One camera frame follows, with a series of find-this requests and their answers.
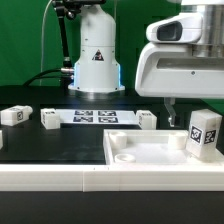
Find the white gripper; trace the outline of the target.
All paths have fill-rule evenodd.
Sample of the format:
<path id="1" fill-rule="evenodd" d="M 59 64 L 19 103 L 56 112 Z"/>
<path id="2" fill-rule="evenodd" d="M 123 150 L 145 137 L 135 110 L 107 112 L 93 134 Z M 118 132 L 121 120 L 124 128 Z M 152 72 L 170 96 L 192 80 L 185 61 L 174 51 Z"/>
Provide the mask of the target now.
<path id="1" fill-rule="evenodd" d="M 207 32 L 199 13 L 181 13 L 149 25 L 136 71 L 135 90 L 165 97 L 175 126 L 174 98 L 224 98 L 224 44 L 203 43 Z"/>

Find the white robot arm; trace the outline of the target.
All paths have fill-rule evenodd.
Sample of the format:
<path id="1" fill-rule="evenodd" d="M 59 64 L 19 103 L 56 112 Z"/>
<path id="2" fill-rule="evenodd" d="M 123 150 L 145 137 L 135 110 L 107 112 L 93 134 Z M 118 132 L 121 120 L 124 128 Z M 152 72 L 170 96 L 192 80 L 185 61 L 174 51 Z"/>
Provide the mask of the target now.
<path id="1" fill-rule="evenodd" d="M 147 27 L 135 79 L 140 96 L 164 99 L 171 125 L 177 98 L 224 99 L 224 0 L 178 2 L 178 15 Z M 115 60 L 115 23 L 98 5 L 82 9 L 73 74 L 69 88 L 88 98 L 124 89 Z"/>

